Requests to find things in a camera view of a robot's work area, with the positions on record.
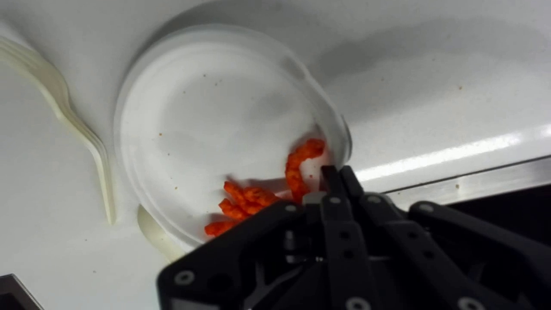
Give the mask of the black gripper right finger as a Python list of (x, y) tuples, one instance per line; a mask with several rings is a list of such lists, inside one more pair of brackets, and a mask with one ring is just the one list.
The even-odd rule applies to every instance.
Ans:
[(382, 310), (551, 310), (551, 248), (432, 202), (401, 212), (338, 172), (341, 276)]

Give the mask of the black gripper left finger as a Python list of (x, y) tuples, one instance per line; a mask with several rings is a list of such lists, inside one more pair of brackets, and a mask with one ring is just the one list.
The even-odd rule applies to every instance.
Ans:
[(160, 310), (377, 310), (351, 169), (322, 193), (279, 202), (191, 250), (157, 277)]

